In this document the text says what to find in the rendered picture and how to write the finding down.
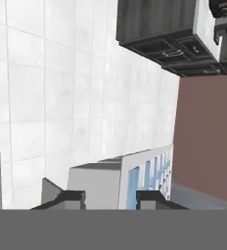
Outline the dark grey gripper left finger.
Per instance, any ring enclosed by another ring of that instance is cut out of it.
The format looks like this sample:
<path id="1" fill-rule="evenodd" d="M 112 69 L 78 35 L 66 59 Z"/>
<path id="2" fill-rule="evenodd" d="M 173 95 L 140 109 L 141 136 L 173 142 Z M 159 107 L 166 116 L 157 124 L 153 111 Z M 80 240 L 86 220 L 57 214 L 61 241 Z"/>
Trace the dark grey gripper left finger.
<path id="1" fill-rule="evenodd" d="M 54 200 L 33 207 L 33 210 L 85 210 L 85 199 L 84 190 L 64 190 Z"/>

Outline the dark grey cupboard run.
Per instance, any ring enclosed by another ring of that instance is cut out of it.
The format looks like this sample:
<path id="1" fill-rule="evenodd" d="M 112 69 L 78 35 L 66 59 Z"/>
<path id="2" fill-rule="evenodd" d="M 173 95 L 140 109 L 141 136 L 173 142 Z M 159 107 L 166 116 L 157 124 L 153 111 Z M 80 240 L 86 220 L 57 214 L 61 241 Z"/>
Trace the dark grey cupboard run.
<path id="1" fill-rule="evenodd" d="M 181 77 L 227 75 L 208 0 L 118 0 L 118 44 Z"/>

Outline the white ice cube tray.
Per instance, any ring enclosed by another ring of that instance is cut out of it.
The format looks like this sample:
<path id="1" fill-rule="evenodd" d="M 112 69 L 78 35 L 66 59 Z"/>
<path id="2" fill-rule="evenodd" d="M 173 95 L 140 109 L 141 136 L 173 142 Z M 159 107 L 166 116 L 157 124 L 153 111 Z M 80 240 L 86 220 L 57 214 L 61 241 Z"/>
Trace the white ice cube tray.
<path id="1" fill-rule="evenodd" d="M 170 199 L 173 145 L 71 167 L 68 189 L 84 190 L 88 210 L 135 210 L 137 190 Z"/>

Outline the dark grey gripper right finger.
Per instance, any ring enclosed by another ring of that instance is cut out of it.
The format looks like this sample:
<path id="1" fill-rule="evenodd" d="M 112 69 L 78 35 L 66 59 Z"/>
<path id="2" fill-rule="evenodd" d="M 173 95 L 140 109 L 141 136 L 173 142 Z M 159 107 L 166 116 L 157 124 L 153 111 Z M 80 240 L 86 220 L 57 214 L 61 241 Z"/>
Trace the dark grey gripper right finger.
<path id="1" fill-rule="evenodd" d="M 186 210 L 186 207 L 166 200 L 159 190 L 137 190 L 137 210 Z"/>

